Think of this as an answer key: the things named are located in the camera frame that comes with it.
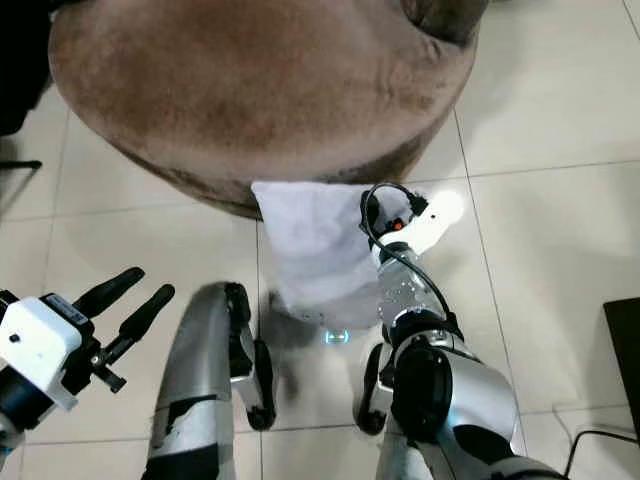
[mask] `brown ottoman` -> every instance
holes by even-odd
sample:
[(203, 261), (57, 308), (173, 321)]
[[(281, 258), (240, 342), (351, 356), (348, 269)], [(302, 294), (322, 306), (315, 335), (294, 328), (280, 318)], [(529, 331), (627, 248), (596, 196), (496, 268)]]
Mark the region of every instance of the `brown ottoman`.
[(253, 180), (400, 179), (471, 70), (487, 0), (86, 0), (52, 72), (72, 110), (192, 196), (256, 217)]

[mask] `cloth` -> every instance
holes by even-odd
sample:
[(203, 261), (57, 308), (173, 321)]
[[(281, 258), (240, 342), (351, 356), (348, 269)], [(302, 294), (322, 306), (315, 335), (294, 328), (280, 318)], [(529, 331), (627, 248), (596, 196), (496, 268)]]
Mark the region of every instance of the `cloth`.
[[(288, 313), (328, 328), (379, 323), (376, 265), (360, 230), (366, 185), (254, 182)], [(376, 192), (387, 218), (407, 210), (404, 195)]]

